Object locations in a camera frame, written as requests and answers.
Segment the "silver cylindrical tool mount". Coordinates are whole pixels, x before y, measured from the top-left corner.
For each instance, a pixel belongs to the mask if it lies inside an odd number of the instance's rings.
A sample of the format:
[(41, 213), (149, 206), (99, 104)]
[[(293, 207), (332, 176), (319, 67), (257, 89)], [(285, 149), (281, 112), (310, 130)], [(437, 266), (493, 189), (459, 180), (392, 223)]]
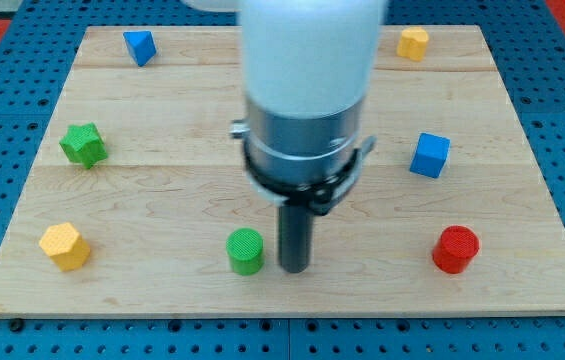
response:
[(363, 102), (323, 116), (298, 118), (246, 101), (246, 117), (231, 124), (242, 141), (249, 181), (277, 206), (327, 215), (355, 186), (376, 138), (356, 144)]

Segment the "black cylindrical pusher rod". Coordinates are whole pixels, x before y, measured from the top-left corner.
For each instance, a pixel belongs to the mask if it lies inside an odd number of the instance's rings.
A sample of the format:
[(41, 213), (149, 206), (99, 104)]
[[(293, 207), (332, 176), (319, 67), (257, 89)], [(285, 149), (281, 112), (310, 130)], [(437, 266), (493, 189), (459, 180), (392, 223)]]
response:
[(304, 206), (278, 209), (278, 262), (287, 273), (301, 273), (311, 260), (314, 215)]

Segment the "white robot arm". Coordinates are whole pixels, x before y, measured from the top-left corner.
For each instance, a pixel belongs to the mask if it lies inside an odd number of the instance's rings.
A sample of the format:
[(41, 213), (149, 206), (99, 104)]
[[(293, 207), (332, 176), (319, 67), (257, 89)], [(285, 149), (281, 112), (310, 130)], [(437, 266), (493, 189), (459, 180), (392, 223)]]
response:
[(278, 208), (278, 263), (311, 260), (313, 221), (358, 181), (375, 137), (360, 117), (388, 5), (384, 1), (192, 1), (234, 12), (241, 27), (246, 115), (232, 124), (245, 170)]

